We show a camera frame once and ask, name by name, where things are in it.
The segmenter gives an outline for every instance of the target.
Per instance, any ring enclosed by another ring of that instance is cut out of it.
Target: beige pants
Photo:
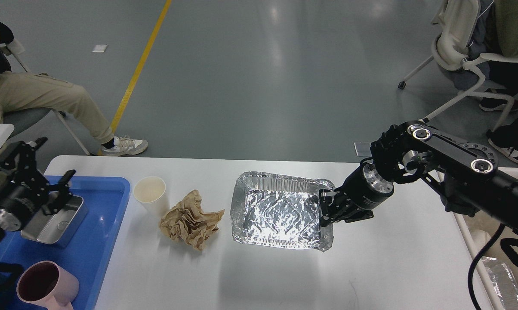
[[[53,108],[73,114],[99,143],[114,137],[110,123],[82,86],[42,74],[1,73],[0,123],[3,113],[30,108]]]

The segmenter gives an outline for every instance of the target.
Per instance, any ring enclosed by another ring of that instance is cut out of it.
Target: chair
[[[443,0],[440,9],[432,20],[432,24],[438,24],[442,27],[441,34],[432,43],[432,55],[406,75],[399,83],[398,88],[404,90],[406,82],[433,59],[449,75],[462,71],[470,72],[467,74],[473,78],[471,83],[473,85],[464,87],[463,92],[459,92],[456,97],[448,100],[448,102],[422,118],[422,121],[428,122],[466,96],[504,99],[507,101],[506,107],[493,127],[493,131],[500,127],[508,116],[509,111],[513,107],[514,99],[512,96],[477,91],[483,85],[485,88],[487,87],[485,84],[485,81],[487,81],[486,73],[483,73],[483,70],[481,70],[486,68],[485,72],[488,71],[488,66],[484,64],[485,62],[518,63],[518,57],[511,58],[497,53],[482,53],[487,50],[483,44],[485,37],[484,24],[492,4],[493,2],[490,2],[490,0]],[[477,31],[475,37],[473,37],[476,27]],[[502,89],[504,87],[495,86],[493,88]]]
[[[19,55],[25,51],[20,42],[14,39],[13,42],[0,47],[0,49],[6,56],[13,55],[13,57],[20,63],[25,72],[31,73],[27,65],[25,65],[25,63],[23,63],[23,61],[21,61],[19,58]],[[27,108],[25,110],[7,112],[3,114],[3,122],[6,124],[13,124],[15,126],[15,130],[12,132],[9,138],[29,129],[51,111],[54,112],[56,117],[62,122],[68,132],[70,132],[70,135],[72,135],[74,140],[76,140],[85,154],[90,155],[88,149],[86,149],[85,145],[83,145],[81,140],[76,136],[72,128],[68,126],[68,123],[66,123],[66,120],[64,119],[66,117],[66,113],[55,110],[54,108]]]

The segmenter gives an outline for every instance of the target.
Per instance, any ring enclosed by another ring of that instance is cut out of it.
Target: white chair
[[[25,72],[31,73],[27,65],[23,63],[20,59],[19,55],[25,51],[23,45],[14,39],[13,42],[0,47],[1,51],[6,56],[13,55],[13,57],[20,63],[21,67],[25,70]],[[3,122],[6,124],[13,124],[15,126],[15,131],[13,131],[12,136],[15,136],[22,131],[33,126],[33,124],[37,123],[39,120],[45,117],[50,111],[53,111],[56,117],[62,122],[64,127],[70,132],[70,135],[76,140],[81,149],[85,152],[86,155],[90,155],[88,149],[86,149],[85,145],[81,142],[81,140],[76,136],[72,128],[68,126],[66,120],[66,113],[62,111],[55,110],[54,108],[28,108],[25,110],[20,110],[16,112],[8,112],[3,115]]]
[[[478,77],[478,81],[473,86],[467,88],[463,92],[437,108],[435,111],[422,118],[428,122],[438,114],[444,112],[447,108],[453,106],[466,96],[475,96],[481,98],[495,98],[507,101],[500,118],[497,120],[493,131],[502,125],[509,111],[513,107],[513,97],[506,94],[497,94],[489,92],[478,92],[483,86],[487,77],[481,72],[479,65],[486,61],[515,62],[517,58],[504,57],[497,53],[481,53],[477,58],[470,59],[470,47],[473,44],[472,35],[477,22],[483,14],[488,14],[492,3],[481,11],[481,3],[479,0],[443,0],[440,9],[432,20],[432,24],[438,24],[442,27],[441,34],[436,37],[432,43],[432,55],[423,61],[416,69],[412,70],[399,83],[398,88],[404,90],[406,81],[412,78],[418,71],[430,63],[433,59],[446,71],[458,71],[461,69],[474,73]],[[491,88],[503,88],[502,86],[491,86]]]

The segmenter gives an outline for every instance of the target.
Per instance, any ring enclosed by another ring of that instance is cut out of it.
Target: pink mug
[[[71,302],[79,290],[76,277],[49,260],[34,263],[16,286],[20,300],[48,310],[74,310]]]

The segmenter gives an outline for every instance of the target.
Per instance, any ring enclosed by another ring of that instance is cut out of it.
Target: yellow floor line
[[[148,58],[148,55],[150,54],[152,45],[154,45],[154,41],[157,36],[157,32],[159,31],[161,24],[163,23],[163,19],[165,18],[165,14],[167,14],[167,10],[169,10],[170,5],[171,5],[171,0],[165,1],[163,10],[161,10],[161,14],[159,15],[159,18],[157,18],[157,22],[155,24],[154,30],[152,31],[152,34],[150,35],[150,38],[148,39],[148,43],[146,44],[145,51],[142,53],[141,59],[139,60],[139,64],[137,64],[137,68],[135,69],[135,73],[133,73],[133,77],[131,78],[131,81],[129,82],[129,86],[127,86],[125,95],[123,96],[123,99],[121,100],[120,105],[117,108],[117,112],[114,115],[114,119],[112,120],[112,123],[110,124],[110,126],[112,127],[112,130],[114,132],[116,131],[117,126],[119,125],[121,116],[123,116],[123,112],[125,111],[125,108],[127,108],[127,103],[129,102],[129,98],[131,98],[131,94],[133,94],[133,89],[135,88],[135,85],[137,84],[137,81],[139,80],[139,76],[141,75],[142,68],[145,66],[146,59]]]

